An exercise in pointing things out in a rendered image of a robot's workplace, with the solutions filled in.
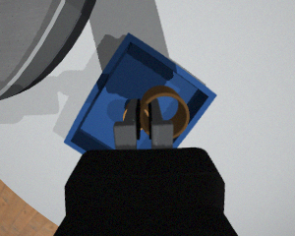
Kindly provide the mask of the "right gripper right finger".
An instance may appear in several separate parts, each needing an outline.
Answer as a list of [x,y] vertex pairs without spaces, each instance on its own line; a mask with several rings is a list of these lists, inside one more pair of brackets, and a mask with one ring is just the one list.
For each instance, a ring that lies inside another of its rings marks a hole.
[[153,148],[173,148],[173,123],[163,120],[158,99],[148,104],[148,130]]

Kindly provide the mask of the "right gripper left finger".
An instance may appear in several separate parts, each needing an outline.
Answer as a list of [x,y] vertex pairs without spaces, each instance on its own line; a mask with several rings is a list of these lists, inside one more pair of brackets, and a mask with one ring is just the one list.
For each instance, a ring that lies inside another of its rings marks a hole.
[[113,126],[115,149],[137,149],[141,134],[140,110],[140,99],[130,99],[124,121],[115,122]]

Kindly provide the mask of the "blue open tray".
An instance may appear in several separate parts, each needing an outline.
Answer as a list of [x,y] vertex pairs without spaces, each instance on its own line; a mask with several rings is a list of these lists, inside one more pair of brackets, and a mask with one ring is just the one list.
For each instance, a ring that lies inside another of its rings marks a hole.
[[189,108],[187,128],[173,139],[173,147],[177,148],[214,101],[216,94],[130,33],[101,73],[64,143],[81,154],[91,149],[115,149],[114,123],[123,121],[131,98],[142,100],[146,91],[155,86],[174,89]]

